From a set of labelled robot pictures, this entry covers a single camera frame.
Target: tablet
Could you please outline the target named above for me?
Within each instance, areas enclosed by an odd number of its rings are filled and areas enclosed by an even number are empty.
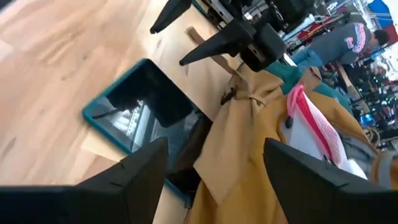
[[[203,121],[211,124],[210,119],[149,59],[138,62],[91,101],[83,109],[83,116],[127,154],[167,137],[168,171],[173,169],[184,145],[191,140],[195,125]],[[183,200],[192,199],[180,184],[168,180],[166,184]]]

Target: person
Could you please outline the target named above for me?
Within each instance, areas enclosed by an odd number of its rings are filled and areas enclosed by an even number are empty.
[[[351,64],[367,49],[382,46],[388,41],[389,34],[386,31],[371,32],[364,24],[352,22],[317,37],[308,47],[293,54],[292,60],[301,70],[321,68],[335,61]]]

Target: tan fabric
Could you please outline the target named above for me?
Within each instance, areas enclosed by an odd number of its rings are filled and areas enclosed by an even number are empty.
[[[283,96],[281,84],[281,79],[268,72],[232,78],[231,86],[238,89],[236,99],[221,107],[194,164],[217,204],[241,176],[254,136],[254,118],[269,101]]]
[[[398,190],[398,157],[391,164],[391,188]]]
[[[286,114],[281,84],[267,72],[247,72],[231,82],[238,97],[222,107],[194,166],[203,181],[190,224],[286,223],[262,161],[265,138],[283,139],[278,131],[278,120]],[[308,97],[345,134],[368,141],[335,99],[315,92]]]

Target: wooden table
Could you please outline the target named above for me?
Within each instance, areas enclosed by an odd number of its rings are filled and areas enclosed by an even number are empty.
[[[165,3],[17,0],[0,14],[0,184],[75,184],[123,158],[81,109],[144,57],[216,116],[230,75],[209,58],[178,64],[195,47],[188,26],[205,38],[216,30],[192,7],[151,35]]]

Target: white fabric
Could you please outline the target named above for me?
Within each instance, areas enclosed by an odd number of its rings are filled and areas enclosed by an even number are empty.
[[[308,99],[307,96],[305,96],[305,99],[314,120],[317,122],[318,127],[320,128],[323,136],[326,138],[328,145],[330,146],[331,153],[334,155],[334,162],[337,164],[338,167],[340,167],[343,160],[347,160],[347,155],[344,150],[343,142],[341,141],[340,136],[333,128],[333,126],[328,122],[322,112],[310,101],[310,99]]]
[[[323,156],[318,150],[318,143],[315,140],[314,136],[311,134],[311,132],[308,130],[308,127],[298,110],[295,110],[294,112],[293,126],[290,129],[287,129],[285,127],[285,123],[282,122],[280,123],[280,130],[282,131],[286,143],[289,146],[298,149],[299,151],[313,156],[319,160],[323,160]],[[340,142],[337,142],[337,144],[339,145],[340,152],[345,152],[343,143],[341,142],[341,140],[339,141]],[[367,179],[363,170],[354,160],[348,160],[345,153],[340,156],[342,158],[339,166],[340,169],[357,175],[358,177]]]

